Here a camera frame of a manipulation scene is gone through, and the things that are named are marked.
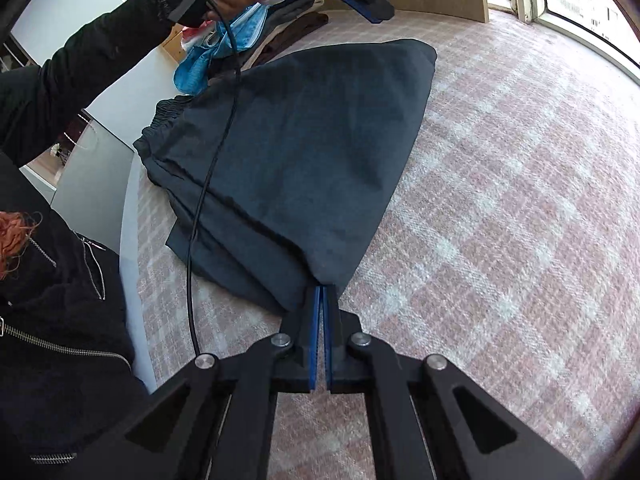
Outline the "dark grey trousers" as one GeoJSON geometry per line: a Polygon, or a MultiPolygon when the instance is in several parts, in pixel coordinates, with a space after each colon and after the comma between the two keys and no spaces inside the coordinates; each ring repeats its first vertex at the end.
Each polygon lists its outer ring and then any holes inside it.
{"type": "Polygon", "coordinates": [[[168,247],[274,314],[344,289],[405,169],[434,77],[425,42],[298,51],[158,103],[134,146],[176,215],[168,247]]]}

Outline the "dark brown folded clothes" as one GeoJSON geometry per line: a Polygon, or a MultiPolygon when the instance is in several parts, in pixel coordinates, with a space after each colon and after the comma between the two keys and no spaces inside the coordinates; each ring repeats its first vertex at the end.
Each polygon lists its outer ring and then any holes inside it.
{"type": "Polygon", "coordinates": [[[267,13],[256,42],[239,52],[242,70],[262,65],[329,23],[320,9],[324,0],[286,0],[267,13]]]}

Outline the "pink shirt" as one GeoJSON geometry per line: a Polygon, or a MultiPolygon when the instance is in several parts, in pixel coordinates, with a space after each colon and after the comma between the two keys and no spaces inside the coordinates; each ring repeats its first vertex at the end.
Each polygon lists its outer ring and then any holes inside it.
{"type": "Polygon", "coordinates": [[[201,44],[210,32],[211,22],[205,22],[200,27],[183,27],[180,32],[180,44],[184,52],[188,52],[197,44],[201,44]]]}

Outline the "light blue garment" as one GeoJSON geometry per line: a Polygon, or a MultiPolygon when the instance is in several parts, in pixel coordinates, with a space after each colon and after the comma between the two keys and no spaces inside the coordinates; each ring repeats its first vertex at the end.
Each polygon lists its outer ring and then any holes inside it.
{"type": "Polygon", "coordinates": [[[248,6],[230,27],[208,21],[210,32],[201,44],[184,52],[174,73],[174,84],[178,91],[196,96],[204,91],[211,79],[229,73],[239,63],[239,52],[252,46],[265,25],[270,9],[286,0],[273,3],[255,3],[248,6]]]}

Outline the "pink plaid table cloth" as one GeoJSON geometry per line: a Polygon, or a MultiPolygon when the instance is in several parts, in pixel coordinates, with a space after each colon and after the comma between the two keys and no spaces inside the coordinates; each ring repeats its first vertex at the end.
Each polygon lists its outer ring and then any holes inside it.
{"type": "Polygon", "coordinates": [[[340,304],[611,478],[639,435],[639,88],[502,12],[333,11],[299,47],[407,38],[436,50],[430,100],[340,304]]]}

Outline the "black jacket with zippers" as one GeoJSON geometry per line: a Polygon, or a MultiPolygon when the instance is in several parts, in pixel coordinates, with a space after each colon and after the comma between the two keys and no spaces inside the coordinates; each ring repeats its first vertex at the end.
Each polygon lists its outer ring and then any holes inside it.
{"type": "Polygon", "coordinates": [[[8,155],[1,208],[32,228],[1,282],[1,475],[52,479],[148,392],[117,255],[72,231],[8,155]]]}

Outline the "white window frame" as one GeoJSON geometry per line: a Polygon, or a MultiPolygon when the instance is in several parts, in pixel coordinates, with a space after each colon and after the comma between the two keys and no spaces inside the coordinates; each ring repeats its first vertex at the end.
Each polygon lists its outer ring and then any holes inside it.
{"type": "Polygon", "coordinates": [[[639,39],[614,0],[487,1],[491,9],[562,32],[639,80],[639,39]]]}

